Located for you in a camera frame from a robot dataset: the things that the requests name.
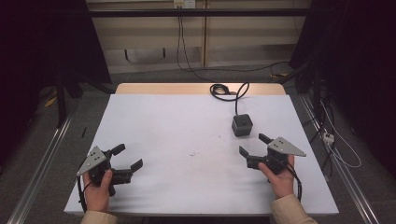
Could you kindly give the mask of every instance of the beige sleeve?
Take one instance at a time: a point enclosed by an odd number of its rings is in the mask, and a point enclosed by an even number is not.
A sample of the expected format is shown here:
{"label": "beige sleeve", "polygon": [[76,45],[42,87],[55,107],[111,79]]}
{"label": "beige sleeve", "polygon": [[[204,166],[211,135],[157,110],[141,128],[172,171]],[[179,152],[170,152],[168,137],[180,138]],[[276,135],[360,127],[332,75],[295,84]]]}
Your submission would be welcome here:
{"label": "beige sleeve", "polygon": [[87,211],[81,224],[116,224],[117,217],[108,213]]}
{"label": "beige sleeve", "polygon": [[314,224],[317,223],[309,217],[303,206],[294,194],[280,198],[271,203],[274,218],[277,224]]}

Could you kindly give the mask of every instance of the table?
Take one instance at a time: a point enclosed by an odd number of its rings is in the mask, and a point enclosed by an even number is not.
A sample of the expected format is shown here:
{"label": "table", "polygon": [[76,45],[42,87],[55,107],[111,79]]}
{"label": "table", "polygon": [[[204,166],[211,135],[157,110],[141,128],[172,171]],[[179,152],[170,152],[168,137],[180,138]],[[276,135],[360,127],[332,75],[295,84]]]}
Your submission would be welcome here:
{"label": "table", "polygon": [[[227,84],[237,91],[240,84]],[[102,150],[125,144],[116,169],[143,159],[132,183],[118,185],[110,211],[128,216],[269,216],[274,199],[260,171],[248,169],[239,146],[266,154],[258,133],[283,136],[307,156],[296,158],[302,204],[312,216],[337,214],[332,195],[288,95],[278,84],[251,84],[238,101],[253,121],[250,136],[236,138],[233,103],[209,95],[210,84],[121,84],[110,97],[93,140]],[[64,209],[82,215],[77,188]]]}

